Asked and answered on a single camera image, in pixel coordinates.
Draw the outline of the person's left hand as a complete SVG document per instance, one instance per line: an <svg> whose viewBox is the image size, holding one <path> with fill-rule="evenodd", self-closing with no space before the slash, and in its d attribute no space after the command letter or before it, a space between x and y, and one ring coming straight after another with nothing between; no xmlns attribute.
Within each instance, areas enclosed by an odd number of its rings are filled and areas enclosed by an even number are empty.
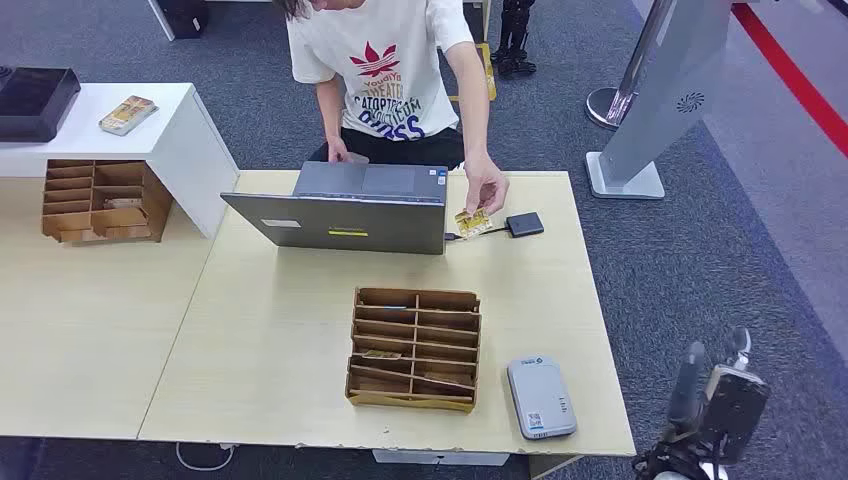
<svg viewBox="0 0 848 480"><path fill-rule="evenodd" d="M500 211L505 203L509 181L485 151L466 156L464 171L468 191L464 210L473 214L483 209L488 215Z"/></svg>

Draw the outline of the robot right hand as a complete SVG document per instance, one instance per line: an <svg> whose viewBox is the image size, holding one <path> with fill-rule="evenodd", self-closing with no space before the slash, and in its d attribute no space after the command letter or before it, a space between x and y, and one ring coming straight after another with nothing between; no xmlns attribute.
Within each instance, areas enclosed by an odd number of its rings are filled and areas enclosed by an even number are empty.
<svg viewBox="0 0 848 480"><path fill-rule="evenodd" d="M749 330L734 328L728 359L700 387L705 347L698 341L690 345L669 403L664 442L672 450L714 465L740 461L771 395L770 386L748 369L751 347Z"/></svg>

